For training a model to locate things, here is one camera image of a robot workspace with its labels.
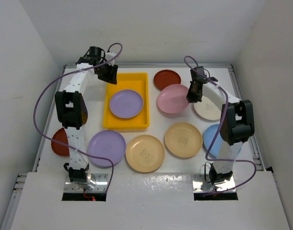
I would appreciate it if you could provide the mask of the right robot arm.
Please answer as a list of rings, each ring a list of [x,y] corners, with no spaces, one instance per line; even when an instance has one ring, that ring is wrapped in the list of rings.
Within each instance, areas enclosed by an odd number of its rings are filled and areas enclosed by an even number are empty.
[[[209,170],[211,184],[230,180],[233,165],[243,144],[255,133],[253,105],[228,93],[214,77],[206,77],[203,67],[190,68],[191,81],[187,93],[189,103],[201,103],[207,97],[221,111],[219,127],[207,150],[210,154],[218,136],[222,138],[219,154]]]

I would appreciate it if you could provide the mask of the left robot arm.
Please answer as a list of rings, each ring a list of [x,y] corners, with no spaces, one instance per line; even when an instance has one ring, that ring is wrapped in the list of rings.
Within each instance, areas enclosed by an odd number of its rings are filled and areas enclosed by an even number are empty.
[[[70,162],[64,165],[71,183],[86,188],[91,184],[89,160],[85,154],[84,125],[88,120],[88,110],[83,93],[91,77],[117,84],[115,59],[118,54],[110,50],[92,46],[76,63],[69,84],[55,93],[58,121],[62,124],[69,145]]]

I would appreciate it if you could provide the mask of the pink plate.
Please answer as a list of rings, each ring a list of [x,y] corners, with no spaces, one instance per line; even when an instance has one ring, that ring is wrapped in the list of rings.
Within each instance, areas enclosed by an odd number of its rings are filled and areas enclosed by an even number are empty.
[[[188,87],[182,84],[172,84],[164,88],[157,97],[158,108],[167,114],[183,112],[189,105],[187,101]]]

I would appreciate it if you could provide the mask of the purple plate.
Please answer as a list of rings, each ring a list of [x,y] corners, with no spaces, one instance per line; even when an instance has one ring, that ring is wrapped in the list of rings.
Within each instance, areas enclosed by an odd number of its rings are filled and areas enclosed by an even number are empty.
[[[87,148],[91,156],[110,159],[114,165],[119,163],[126,151],[124,137],[113,130],[103,130],[95,134]]]
[[[143,108],[142,96],[134,90],[121,90],[116,92],[109,101],[109,109],[113,115],[122,119],[137,116]]]

